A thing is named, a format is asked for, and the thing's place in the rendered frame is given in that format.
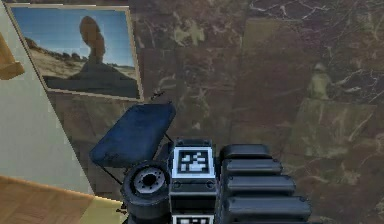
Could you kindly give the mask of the framed desert rock picture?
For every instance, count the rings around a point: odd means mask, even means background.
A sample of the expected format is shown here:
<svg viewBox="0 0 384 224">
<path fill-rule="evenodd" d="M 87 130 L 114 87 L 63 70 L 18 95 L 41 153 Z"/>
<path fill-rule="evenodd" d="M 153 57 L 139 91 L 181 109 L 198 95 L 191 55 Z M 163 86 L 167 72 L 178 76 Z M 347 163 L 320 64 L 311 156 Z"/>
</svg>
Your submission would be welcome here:
<svg viewBox="0 0 384 224">
<path fill-rule="evenodd" d="M 46 90 L 143 100 L 128 6 L 7 3 L 5 9 Z"/>
</svg>

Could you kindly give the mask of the blue padded stool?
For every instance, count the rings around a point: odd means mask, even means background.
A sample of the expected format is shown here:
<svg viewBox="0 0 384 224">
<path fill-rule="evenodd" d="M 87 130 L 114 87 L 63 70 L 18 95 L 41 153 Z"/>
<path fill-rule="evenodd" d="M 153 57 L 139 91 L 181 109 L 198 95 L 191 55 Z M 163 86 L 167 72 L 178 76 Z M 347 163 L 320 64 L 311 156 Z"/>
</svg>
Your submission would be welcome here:
<svg viewBox="0 0 384 224">
<path fill-rule="evenodd" d="M 156 154 L 176 109 L 170 102 L 130 107 L 90 150 L 101 168 L 130 168 Z"/>
</svg>

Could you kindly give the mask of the light wooden table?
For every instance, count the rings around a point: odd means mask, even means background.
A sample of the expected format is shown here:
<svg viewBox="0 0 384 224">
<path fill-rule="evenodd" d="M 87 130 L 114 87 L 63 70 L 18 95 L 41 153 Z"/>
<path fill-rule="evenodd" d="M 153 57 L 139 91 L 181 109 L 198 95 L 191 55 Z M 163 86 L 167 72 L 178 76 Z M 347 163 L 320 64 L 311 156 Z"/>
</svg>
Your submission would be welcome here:
<svg viewBox="0 0 384 224">
<path fill-rule="evenodd" d="M 123 224 L 120 201 L 0 175 L 0 224 Z"/>
</svg>

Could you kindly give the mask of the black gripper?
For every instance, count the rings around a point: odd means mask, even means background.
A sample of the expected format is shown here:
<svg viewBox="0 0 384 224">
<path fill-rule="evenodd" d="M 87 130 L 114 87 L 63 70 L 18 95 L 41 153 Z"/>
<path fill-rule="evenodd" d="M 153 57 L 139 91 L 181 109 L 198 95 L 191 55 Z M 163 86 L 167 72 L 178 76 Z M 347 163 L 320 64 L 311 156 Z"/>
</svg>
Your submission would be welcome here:
<svg viewBox="0 0 384 224">
<path fill-rule="evenodd" d="M 121 193 L 127 207 L 127 224 L 168 224 L 170 175 L 165 162 L 145 161 L 131 168 Z"/>
</svg>

